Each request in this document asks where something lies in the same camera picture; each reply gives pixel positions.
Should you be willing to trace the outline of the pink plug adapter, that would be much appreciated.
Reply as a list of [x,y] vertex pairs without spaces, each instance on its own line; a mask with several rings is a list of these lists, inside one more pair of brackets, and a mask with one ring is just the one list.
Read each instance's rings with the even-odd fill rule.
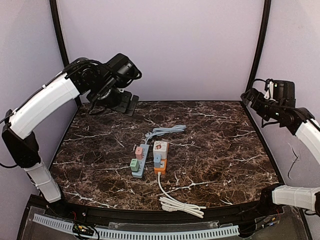
[[141,146],[137,146],[135,149],[135,157],[137,160],[143,160],[144,158],[144,149]]

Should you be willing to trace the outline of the white cube socket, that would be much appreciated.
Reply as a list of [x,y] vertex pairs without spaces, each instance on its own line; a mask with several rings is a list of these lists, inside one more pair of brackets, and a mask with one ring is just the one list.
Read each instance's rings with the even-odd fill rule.
[[153,156],[160,155],[161,159],[167,159],[168,157],[168,147],[167,141],[155,141],[153,144]]

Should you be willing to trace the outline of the green plug adapter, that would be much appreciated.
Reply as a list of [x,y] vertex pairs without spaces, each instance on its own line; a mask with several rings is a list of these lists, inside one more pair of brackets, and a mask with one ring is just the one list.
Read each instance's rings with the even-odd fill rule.
[[129,166],[133,173],[137,173],[140,169],[140,161],[136,158],[132,158]]

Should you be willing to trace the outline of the light blue plug adapter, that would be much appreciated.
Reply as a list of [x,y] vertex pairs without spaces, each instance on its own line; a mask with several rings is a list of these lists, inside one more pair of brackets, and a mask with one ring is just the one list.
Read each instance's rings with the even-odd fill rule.
[[161,160],[162,160],[162,156],[159,153],[156,153],[153,156],[153,165],[154,168],[160,168],[161,167]]

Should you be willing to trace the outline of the blue power strip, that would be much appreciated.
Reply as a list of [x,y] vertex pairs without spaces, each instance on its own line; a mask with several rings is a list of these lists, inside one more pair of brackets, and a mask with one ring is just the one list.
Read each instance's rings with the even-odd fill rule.
[[145,165],[148,157],[149,145],[148,144],[140,144],[139,147],[143,147],[143,160],[139,160],[140,168],[138,172],[131,172],[134,178],[141,179],[144,175]]

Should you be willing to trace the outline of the orange power strip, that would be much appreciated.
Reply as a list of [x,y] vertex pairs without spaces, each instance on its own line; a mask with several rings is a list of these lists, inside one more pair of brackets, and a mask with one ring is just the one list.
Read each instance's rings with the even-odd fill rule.
[[154,168],[154,172],[156,174],[161,173],[162,175],[164,175],[166,173],[167,160],[168,160],[168,157],[167,157],[167,159],[162,159],[160,168]]

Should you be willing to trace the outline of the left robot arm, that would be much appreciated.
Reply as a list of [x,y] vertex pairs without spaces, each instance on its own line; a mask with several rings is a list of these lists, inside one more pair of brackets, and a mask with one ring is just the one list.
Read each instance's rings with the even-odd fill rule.
[[81,57],[67,65],[14,110],[8,110],[1,137],[15,165],[22,168],[48,203],[63,198],[39,154],[34,129],[67,102],[86,95],[95,106],[132,116],[139,97],[126,91],[142,72],[124,54],[106,63]]

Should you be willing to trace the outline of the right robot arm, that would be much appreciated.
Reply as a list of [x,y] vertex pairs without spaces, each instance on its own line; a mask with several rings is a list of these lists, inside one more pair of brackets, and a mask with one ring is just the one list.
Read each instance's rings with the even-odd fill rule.
[[[251,104],[250,107],[263,121],[275,120],[269,125],[278,124],[281,128],[287,128],[307,147],[315,160],[320,161],[320,125],[306,108],[283,105],[284,101],[281,99],[267,99],[255,88],[244,92],[241,99],[245,105]],[[319,216],[320,188],[276,183],[261,191],[259,203],[265,205],[259,208],[264,211],[277,205],[285,205],[312,211],[313,215]]]

